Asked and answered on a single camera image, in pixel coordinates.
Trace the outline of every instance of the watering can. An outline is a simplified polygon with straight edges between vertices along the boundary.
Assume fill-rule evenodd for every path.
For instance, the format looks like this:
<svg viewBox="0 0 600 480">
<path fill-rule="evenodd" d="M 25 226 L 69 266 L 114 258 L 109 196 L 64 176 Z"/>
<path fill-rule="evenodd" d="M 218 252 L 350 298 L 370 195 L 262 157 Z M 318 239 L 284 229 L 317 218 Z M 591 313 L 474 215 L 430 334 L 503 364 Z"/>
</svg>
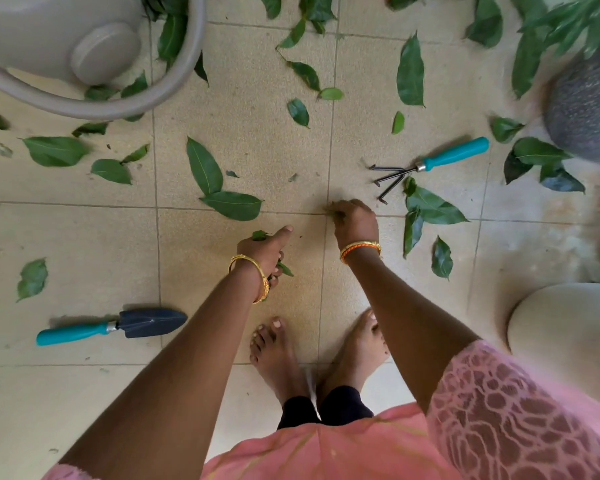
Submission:
<svg viewBox="0 0 600 480">
<path fill-rule="evenodd" d="M 128 98 L 93 102 L 34 88 L 7 72 L 104 84 L 140 51 L 142 0 L 0 0 L 0 90 L 44 111 L 82 120 L 117 120 L 149 111 L 186 82 L 200 52 L 207 0 L 189 0 L 189 24 L 176 62 L 156 84 Z"/>
</svg>

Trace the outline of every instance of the tiled floor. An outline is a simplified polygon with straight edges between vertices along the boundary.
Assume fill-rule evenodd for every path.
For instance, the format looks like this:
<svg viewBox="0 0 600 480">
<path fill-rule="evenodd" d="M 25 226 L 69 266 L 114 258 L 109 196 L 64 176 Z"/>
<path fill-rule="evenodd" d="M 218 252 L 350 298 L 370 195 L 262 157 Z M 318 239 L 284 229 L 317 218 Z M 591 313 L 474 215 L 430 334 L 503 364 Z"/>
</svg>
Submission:
<svg viewBox="0 0 600 480">
<path fill-rule="evenodd" d="M 237 240 L 291 223 L 296 233 L 286 261 L 296 277 L 285 278 L 254 308 L 209 455 L 272 432 L 280 411 L 248 365 L 252 327 L 274 314 L 286 316 L 300 361 L 314 369 L 332 359 L 367 306 L 337 259 L 324 211 L 330 200 L 359 197 L 373 205 L 385 262 L 500 347 L 507 314 L 529 292 L 551 283 L 600 281 L 595 165 L 569 162 L 587 186 L 585 196 L 552 193 L 533 172 L 505 186 L 502 163 L 510 147 L 497 143 L 488 154 L 418 176 L 472 222 L 425 227 L 407 260 L 401 254 L 400 193 L 386 207 L 374 201 L 368 164 L 408 164 L 458 139 L 490 136 L 487 117 L 494 112 L 530 121 L 530 132 L 541 131 L 541 84 L 519 102 L 509 89 L 519 21 L 508 0 L 499 2 L 505 36 L 487 51 L 463 40 L 472 0 L 425 0 L 400 13 L 390 12 L 383 0 L 334 0 L 339 21 L 328 23 L 327 35 L 311 30 L 285 53 L 311 64 L 323 87 L 334 84 L 345 92 L 332 103 L 316 101 L 274 50 L 299 17 L 297 0 L 283 0 L 275 20 L 266 19 L 260 0 L 209 0 L 204 51 L 210 86 L 193 75 L 140 121 L 116 121 L 106 136 L 87 137 L 94 151 L 73 168 L 36 165 L 18 138 L 65 135 L 80 122 L 0 94 L 0 113 L 13 125 L 0 132 L 0 143 L 14 150 L 10 159 L 0 156 L 0 480 L 38 478 L 170 339 L 110 336 L 41 349 L 34 345 L 39 330 L 49 322 L 103 316 L 140 303 L 162 302 L 191 314 L 224 274 Z M 164 72 L 155 61 L 159 26 L 143 28 L 143 56 L 121 85 L 142 69 L 149 79 Z M 400 48 L 416 30 L 426 109 L 404 106 L 395 88 Z M 549 79 L 566 60 L 547 58 L 539 80 Z M 24 78 L 63 95 L 81 94 L 57 81 Z M 307 105 L 311 129 L 290 119 L 285 104 L 293 97 Z M 406 126 L 392 136 L 397 110 Z M 199 202 L 185 154 L 187 135 L 240 176 L 227 178 L 227 188 L 264 199 L 256 221 L 229 221 Z M 96 158 L 120 158 L 149 142 L 149 156 L 131 168 L 133 186 L 89 175 Z M 295 173 L 298 178 L 289 182 Z M 438 233 L 453 252 L 450 281 L 430 269 Z M 19 270 L 38 257 L 47 257 L 48 286 L 16 303 Z M 380 411 L 411 395 L 387 362 L 363 397 Z"/>
</svg>

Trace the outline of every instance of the gold bangle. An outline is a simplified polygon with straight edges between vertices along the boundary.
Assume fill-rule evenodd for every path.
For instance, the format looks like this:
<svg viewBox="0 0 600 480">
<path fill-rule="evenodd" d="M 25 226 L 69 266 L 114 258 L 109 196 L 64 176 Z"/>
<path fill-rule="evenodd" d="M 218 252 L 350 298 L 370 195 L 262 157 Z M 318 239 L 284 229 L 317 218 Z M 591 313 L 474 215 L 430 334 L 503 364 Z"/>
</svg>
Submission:
<svg viewBox="0 0 600 480">
<path fill-rule="evenodd" d="M 264 286 L 264 293 L 262 294 L 262 296 L 260 298 L 258 298 L 256 301 L 253 302 L 253 304 L 255 305 L 256 303 L 261 302 L 262 300 L 264 300 L 264 298 L 267 297 L 267 295 L 269 294 L 269 280 L 267 279 L 267 277 L 265 276 L 262 268 L 260 267 L 260 265 L 258 264 L 258 262 L 253 259 L 248 257 L 246 254 L 238 254 L 234 257 L 231 258 L 231 263 L 229 263 L 229 273 L 231 273 L 231 266 L 233 266 L 233 263 L 235 263 L 236 261 L 238 261 L 238 259 L 246 259 L 247 261 L 249 261 L 250 263 L 252 263 L 254 266 L 256 266 L 258 272 L 260 273 L 260 276 L 262 277 L 262 284 Z"/>
<path fill-rule="evenodd" d="M 351 244 L 347 244 L 344 247 L 344 249 L 340 252 L 340 260 L 346 264 L 347 262 L 344 261 L 344 258 L 347 256 L 347 254 L 358 248 L 373 248 L 378 251 L 378 255 L 382 253 L 382 246 L 380 246 L 380 243 L 377 241 L 356 241 L 352 242 Z"/>
</svg>

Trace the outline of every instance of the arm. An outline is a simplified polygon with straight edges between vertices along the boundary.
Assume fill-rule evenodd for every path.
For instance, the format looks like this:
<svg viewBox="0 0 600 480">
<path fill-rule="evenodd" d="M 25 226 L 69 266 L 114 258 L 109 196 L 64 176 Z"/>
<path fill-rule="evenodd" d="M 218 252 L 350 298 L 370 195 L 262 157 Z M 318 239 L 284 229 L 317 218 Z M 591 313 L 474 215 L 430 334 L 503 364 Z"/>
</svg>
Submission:
<svg viewBox="0 0 600 480">
<path fill-rule="evenodd" d="M 338 247 L 378 241 L 376 215 L 359 200 L 340 201 L 336 211 Z M 373 248 L 345 258 L 376 315 L 398 370 L 426 412 L 451 359 L 479 337 L 411 288 L 384 265 Z"/>
<path fill-rule="evenodd" d="M 265 241 L 245 239 L 238 254 L 254 258 L 271 286 L 292 228 Z M 105 480 L 198 478 L 251 304 L 262 279 L 236 263 L 192 319 L 64 455 Z"/>
</svg>

